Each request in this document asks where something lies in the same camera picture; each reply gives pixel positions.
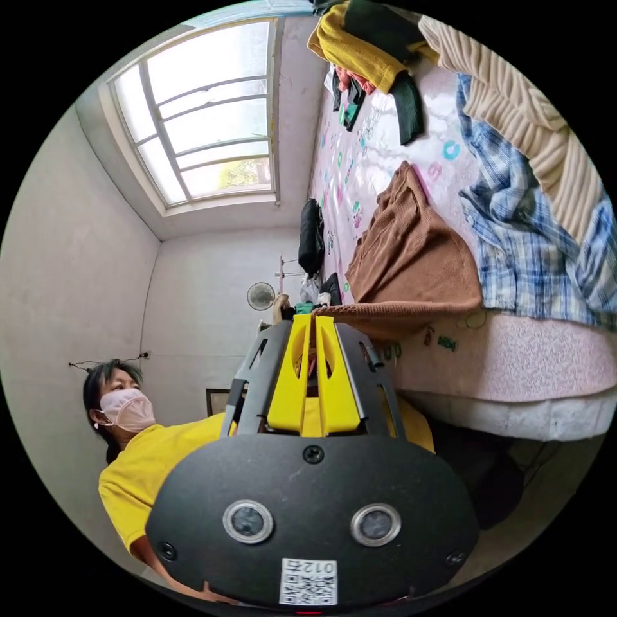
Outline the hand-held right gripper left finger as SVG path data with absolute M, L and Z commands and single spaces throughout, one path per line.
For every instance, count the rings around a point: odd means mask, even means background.
M 294 317 L 267 415 L 274 431 L 300 433 L 303 426 L 305 399 L 310 368 L 311 314 Z

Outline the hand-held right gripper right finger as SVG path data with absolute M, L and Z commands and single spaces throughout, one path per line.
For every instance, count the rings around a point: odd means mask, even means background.
M 334 320 L 315 318 L 317 388 L 323 433 L 352 433 L 360 424 L 358 407 Z

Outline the person's right hand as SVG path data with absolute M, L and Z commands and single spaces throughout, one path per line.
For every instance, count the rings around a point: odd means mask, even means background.
M 234 605 L 234 606 L 240 605 L 240 602 L 238 600 L 214 592 L 210 588 L 209 583 L 207 582 L 204 583 L 200 597 L 203 600 L 206 600 L 209 602 L 217 602 L 217 603 L 229 604 L 229 605 Z

